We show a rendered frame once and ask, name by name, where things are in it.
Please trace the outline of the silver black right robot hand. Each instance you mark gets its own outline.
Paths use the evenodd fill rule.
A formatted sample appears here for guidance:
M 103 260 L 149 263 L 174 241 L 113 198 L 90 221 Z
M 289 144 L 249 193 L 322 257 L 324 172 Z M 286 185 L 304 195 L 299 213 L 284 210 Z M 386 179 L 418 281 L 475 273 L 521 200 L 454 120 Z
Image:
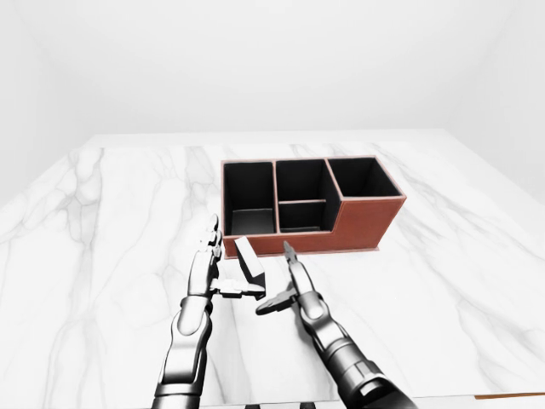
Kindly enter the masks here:
M 320 295 L 315 290 L 305 266 L 298 260 L 295 249 L 287 241 L 284 241 L 284 256 L 290 271 L 291 288 L 265 301 L 255 313 L 265 315 L 280 312 L 297 303 L 310 320 L 320 319 L 325 313 Z

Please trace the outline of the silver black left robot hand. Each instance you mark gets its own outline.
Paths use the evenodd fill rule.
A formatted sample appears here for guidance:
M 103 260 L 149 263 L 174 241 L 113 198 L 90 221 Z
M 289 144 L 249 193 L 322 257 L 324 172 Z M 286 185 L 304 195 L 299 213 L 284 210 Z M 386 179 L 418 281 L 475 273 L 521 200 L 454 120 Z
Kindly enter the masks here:
M 220 294 L 225 298 L 260 295 L 263 288 L 250 284 L 246 279 L 245 281 L 219 279 L 218 263 L 222 256 L 222 239 L 219 217 L 213 213 L 192 260 L 187 295 L 212 297 L 214 294 Z

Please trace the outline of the red-brown desk caddy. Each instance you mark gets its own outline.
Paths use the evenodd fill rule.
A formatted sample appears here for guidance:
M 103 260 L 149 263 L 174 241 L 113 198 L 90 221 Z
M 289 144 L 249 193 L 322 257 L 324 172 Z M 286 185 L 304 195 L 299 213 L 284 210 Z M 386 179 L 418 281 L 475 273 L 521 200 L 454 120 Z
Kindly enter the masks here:
M 224 161 L 221 179 L 228 258 L 242 236 L 259 256 L 374 250 L 406 200 L 375 156 Z

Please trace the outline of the thin orange-brown strip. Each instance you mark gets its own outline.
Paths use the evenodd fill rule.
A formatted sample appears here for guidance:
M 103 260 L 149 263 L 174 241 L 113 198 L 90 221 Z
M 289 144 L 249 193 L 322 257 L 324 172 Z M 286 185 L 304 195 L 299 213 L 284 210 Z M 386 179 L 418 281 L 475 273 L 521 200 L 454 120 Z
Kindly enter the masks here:
M 493 395 L 475 395 L 475 400 L 508 399 L 519 397 L 545 396 L 545 392 L 514 393 L 514 394 L 493 394 Z

